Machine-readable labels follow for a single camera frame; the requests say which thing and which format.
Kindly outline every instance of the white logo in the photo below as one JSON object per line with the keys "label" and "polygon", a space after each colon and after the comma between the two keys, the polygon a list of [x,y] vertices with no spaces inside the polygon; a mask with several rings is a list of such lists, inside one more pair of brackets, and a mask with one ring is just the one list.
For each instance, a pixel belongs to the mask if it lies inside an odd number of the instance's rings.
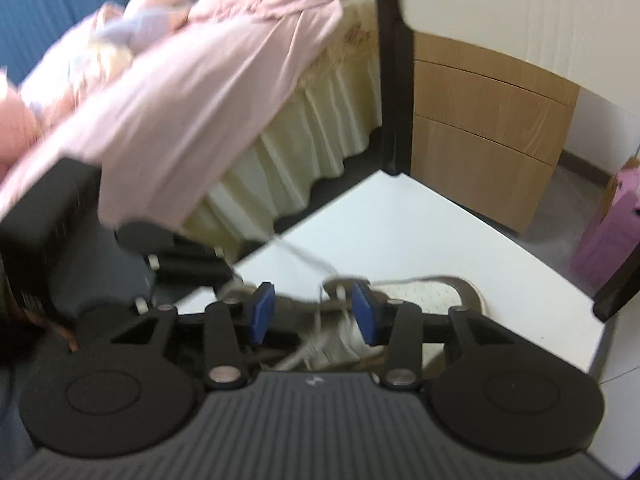
{"label": "white logo", "polygon": [[324,383],[324,379],[322,377],[314,375],[313,378],[307,379],[305,383],[309,386],[318,386],[318,384]]}

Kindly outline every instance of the drawer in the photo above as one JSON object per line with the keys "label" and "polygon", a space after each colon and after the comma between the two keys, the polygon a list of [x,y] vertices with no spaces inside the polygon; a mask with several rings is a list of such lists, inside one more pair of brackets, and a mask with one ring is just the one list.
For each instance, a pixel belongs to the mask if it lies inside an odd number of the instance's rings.
{"label": "drawer", "polygon": [[412,177],[517,232],[531,222],[553,170],[491,140],[414,117]]}
{"label": "drawer", "polygon": [[422,61],[415,62],[414,111],[552,166],[574,113],[517,86]]}
{"label": "drawer", "polygon": [[495,50],[430,34],[415,35],[415,59],[504,81],[575,107],[580,87],[552,72]]}

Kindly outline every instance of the gray floor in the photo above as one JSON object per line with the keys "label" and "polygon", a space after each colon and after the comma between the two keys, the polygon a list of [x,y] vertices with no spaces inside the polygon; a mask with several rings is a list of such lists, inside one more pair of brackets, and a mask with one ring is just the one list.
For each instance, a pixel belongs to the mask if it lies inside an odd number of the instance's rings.
{"label": "gray floor", "polygon": [[570,263],[585,227],[600,205],[603,192],[603,188],[558,166],[524,234],[495,227],[580,290],[591,294],[592,291],[572,273]]}

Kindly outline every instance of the black circular disc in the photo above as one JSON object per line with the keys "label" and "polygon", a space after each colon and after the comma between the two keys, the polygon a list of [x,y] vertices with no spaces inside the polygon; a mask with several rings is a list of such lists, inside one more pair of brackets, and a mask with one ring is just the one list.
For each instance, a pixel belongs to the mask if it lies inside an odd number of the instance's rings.
{"label": "black circular disc", "polygon": [[194,406],[180,368],[144,346],[96,345],[46,361],[22,393],[20,417],[41,446],[105,458],[169,437]]}
{"label": "black circular disc", "polygon": [[543,461],[584,449],[602,420],[598,385],[541,349],[478,346],[433,381],[441,424],[501,458]]}

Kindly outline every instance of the shoe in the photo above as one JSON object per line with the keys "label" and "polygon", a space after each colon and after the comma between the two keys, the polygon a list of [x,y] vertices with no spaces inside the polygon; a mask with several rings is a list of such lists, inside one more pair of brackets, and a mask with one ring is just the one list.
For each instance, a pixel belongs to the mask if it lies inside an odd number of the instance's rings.
{"label": "shoe", "polygon": [[[351,314],[351,285],[353,278],[331,280],[324,290],[331,300],[344,302],[341,313],[327,312],[316,316],[312,330],[301,333],[302,346],[276,366],[276,370],[293,370],[304,363],[309,370],[344,368],[380,356],[383,347],[364,343],[360,329]],[[455,276],[431,276],[403,282],[372,283],[371,290],[383,299],[397,299],[415,303],[427,314],[447,314],[449,308],[465,305],[487,314],[480,292],[469,281]],[[443,367],[443,344],[422,346],[422,366],[430,372]]]}

